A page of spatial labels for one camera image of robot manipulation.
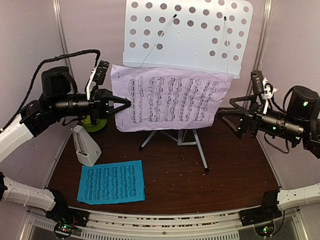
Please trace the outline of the purple sheet music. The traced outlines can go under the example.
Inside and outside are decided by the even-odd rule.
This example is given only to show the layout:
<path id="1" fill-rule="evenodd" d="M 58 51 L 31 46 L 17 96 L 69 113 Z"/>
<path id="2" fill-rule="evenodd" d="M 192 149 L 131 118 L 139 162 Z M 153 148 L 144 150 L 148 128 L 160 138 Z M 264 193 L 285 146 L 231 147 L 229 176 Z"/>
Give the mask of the purple sheet music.
<path id="1" fill-rule="evenodd" d="M 233 76 L 164 67 L 113 65 L 112 92 L 130 107 L 115 115 L 121 132 L 210 127 Z"/>

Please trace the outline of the white metronome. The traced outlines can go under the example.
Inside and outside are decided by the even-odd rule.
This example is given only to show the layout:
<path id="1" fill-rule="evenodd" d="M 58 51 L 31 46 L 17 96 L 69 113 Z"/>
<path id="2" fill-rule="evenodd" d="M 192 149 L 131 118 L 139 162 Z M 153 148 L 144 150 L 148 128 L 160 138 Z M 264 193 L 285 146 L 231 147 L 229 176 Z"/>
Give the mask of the white metronome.
<path id="1" fill-rule="evenodd" d="M 99 145 L 81 125 L 72 129 L 72 136 L 78 161 L 84 166 L 93 167 L 102 154 Z"/>

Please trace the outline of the blue sheet music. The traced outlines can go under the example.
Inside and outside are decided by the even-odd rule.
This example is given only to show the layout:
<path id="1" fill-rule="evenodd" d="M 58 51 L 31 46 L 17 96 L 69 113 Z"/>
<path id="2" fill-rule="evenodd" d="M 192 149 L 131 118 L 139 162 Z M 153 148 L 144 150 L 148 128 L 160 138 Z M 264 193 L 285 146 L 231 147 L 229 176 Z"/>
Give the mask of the blue sheet music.
<path id="1" fill-rule="evenodd" d="M 141 160 L 82 166 L 77 201 L 111 205 L 144 201 L 145 181 Z"/>

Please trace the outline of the white music stand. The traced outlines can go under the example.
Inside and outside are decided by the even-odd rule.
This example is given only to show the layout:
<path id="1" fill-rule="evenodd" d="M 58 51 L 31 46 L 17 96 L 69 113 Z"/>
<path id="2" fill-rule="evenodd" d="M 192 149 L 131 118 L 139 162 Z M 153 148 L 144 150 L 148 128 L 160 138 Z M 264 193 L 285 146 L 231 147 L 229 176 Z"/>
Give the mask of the white music stand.
<path id="1" fill-rule="evenodd" d="M 129 0 L 122 66 L 238 79 L 253 11 L 246 0 Z"/>

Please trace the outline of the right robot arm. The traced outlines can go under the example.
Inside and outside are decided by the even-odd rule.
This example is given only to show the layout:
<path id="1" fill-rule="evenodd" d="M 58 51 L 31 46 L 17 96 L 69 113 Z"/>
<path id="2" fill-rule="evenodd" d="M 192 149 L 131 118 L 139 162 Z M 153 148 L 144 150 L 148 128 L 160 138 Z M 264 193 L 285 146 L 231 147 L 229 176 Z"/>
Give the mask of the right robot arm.
<path id="1" fill-rule="evenodd" d="M 217 117 L 238 139 L 250 131 L 255 137 L 259 131 L 285 140 L 286 148 L 300 143 L 304 150 L 320 157 L 320 96 L 300 85 L 293 86 L 285 95 L 288 105 L 277 110 L 267 107 L 268 101 L 257 103 L 257 94 L 230 99 L 231 107 L 220 108 Z M 293 190 L 267 191 L 256 210 L 259 220 L 268 220 L 275 212 L 315 203 L 320 199 L 320 185 L 313 184 Z"/>

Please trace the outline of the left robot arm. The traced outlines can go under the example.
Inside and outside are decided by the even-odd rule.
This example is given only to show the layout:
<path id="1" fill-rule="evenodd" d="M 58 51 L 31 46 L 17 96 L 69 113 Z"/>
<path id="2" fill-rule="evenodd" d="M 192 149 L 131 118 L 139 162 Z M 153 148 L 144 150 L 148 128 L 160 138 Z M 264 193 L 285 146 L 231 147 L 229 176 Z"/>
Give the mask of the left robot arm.
<path id="1" fill-rule="evenodd" d="M 18 147 L 39 136 L 49 126 L 66 117 L 76 121 L 90 117 L 95 123 L 106 120 L 131 106 L 130 100 L 114 96 L 110 90 L 99 88 L 108 70 L 107 62 L 95 67 L 85 93 L 79 93 L 77 84 L 67 66 L 53 67 L 41 74 L 42 94 L 38 100 L 23 105 L 13 122 L 0 134 L 0 159 L 5 160 Z M 61 222 L 72 218 L 68 203 L 58 190 L 39 189 L 0 175 L 0 199 L 53 213 Z"/>

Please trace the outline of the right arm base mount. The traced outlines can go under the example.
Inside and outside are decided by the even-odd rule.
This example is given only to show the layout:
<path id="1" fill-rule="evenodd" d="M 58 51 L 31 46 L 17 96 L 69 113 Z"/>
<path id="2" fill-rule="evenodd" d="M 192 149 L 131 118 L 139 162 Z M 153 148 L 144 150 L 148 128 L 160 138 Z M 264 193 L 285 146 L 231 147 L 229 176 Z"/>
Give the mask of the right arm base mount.
<path id="1" fill-rule="evenodd" d="M 243 227 L 254 225 L 255 233 L 261 238 L 272 238 L 282 228 L 285 211 L 278 208 L 280 190 L 269 190 L 263 194 L 260 206 L 239 212 Z"/>

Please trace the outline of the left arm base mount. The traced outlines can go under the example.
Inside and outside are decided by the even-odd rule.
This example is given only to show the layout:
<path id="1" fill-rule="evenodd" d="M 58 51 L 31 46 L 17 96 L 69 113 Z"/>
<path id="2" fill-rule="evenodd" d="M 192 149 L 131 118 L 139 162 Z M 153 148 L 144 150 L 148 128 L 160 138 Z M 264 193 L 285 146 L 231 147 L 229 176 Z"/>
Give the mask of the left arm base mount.
<path id="1" fill-rule="evenodd" d="M 53 233 L 59 240 L 69 238 L 78 227 L 87 226 L 90 216 L 88 211 L 69 207 L 59 190 L 49 191 L 53 194 L 54 206 L 52 210 L 45 211 L 45 216 L 56 222 Z"/>

